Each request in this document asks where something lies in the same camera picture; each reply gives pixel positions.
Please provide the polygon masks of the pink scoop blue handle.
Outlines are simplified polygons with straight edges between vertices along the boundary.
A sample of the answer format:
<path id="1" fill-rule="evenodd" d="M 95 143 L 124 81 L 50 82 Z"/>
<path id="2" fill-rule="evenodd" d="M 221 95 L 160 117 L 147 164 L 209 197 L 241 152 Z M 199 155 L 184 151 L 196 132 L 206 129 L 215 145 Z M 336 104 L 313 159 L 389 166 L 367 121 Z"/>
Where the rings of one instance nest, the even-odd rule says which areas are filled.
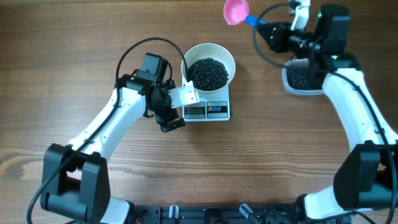
<path id="1" fill-rule="evenodd" d="M 250 15 L 248 0 L 227 0 L 223 8 L 223 17 L 230 26 L 246 23 L 254 27 L 257 21 L 256 17 Z"/>

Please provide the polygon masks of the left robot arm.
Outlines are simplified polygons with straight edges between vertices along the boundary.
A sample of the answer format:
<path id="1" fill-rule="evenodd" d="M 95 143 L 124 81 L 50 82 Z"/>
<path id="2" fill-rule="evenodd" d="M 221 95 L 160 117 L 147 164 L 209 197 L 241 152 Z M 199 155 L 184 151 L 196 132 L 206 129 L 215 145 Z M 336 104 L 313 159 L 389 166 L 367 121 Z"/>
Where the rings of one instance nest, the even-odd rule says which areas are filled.
<path id="1" fill-rule="evenodd" d="M 176 87 L 165 79 L 169 67 L 160 55 L 147 53 L 140 69 L 116 76 L 111 98 L 84 131 L 46 150 L 35 195 L 42 209 L 77 223 L 140 222 L 132 202 L 111 195 L 108 162 L 142 117 L 154 117 L 164 133 L 184 126 L 177 109 L 198 102 L 197 92 L 192 81 Z"/>

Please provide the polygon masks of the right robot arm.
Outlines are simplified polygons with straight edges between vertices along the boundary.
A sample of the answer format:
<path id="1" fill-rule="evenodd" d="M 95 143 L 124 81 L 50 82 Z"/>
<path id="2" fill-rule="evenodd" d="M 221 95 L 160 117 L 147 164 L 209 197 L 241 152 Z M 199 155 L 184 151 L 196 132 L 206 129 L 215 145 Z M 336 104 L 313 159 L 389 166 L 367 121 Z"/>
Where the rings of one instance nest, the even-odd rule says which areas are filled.
<path id="1" fill-rule="evenodd" d="M 397 207 L 397 134 L 386 123 L 367 89 L 364 73 L 345 50 L 351 17 L 339 4 L 321 6 L 315 30 L 306 31 L 308 5 L 290 1 L 293 22 L 255 20 L 253 36 L 261 36 L 274 52 L 292 52 L 308 60 L 305 70 L 320 80 L 344 127 L 349 155 L 321 191 L 301 195 L 288 204 L 265 208 L 266 223 L 348 223 L 353 215 L 388 209 L 390 223 Z"/>

